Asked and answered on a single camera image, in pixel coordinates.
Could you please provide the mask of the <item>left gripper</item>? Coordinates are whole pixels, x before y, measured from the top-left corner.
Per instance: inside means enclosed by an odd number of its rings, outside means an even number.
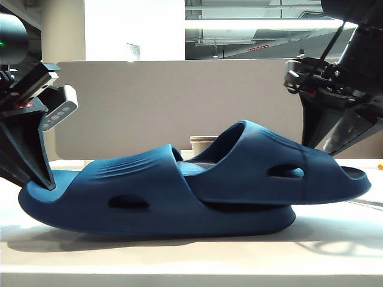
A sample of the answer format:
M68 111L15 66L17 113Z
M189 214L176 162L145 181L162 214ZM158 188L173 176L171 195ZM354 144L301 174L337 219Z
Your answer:
M16 185L33 180L48 190L56 187L42 124L48 111L65 103L63 87L53 86L59 70L39 63L1 96L1 177Z

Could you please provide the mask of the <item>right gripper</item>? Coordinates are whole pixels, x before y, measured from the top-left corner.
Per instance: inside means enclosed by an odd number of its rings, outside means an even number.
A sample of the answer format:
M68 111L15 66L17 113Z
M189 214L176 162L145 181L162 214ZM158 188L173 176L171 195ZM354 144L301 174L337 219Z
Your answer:
M382 131L382 61L304 59L302 145L334 156ZM334 119L328 125L327 116Z

